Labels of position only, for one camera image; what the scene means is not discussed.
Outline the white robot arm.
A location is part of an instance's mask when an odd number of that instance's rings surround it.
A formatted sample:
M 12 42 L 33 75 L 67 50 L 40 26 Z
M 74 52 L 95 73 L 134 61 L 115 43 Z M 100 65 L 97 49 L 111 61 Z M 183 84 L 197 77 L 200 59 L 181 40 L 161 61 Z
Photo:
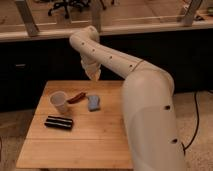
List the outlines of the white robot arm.
M 101 45 L 93 26 L 74 32 L 69 41 L 90 79 L 100 77 L 101 66 L 124 79 L 122 113 L 134 171 L 186 171 L 172 76 L 144 59 Z

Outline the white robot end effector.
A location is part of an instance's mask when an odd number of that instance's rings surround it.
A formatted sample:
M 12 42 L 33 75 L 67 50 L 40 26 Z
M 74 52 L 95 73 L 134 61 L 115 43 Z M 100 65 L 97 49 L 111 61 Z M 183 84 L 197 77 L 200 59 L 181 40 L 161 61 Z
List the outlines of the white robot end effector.
M 98 81 L 101 75 L 101 70 L 98 68 L 89 68 L 85 70 L 86 75 L 92 81 Z

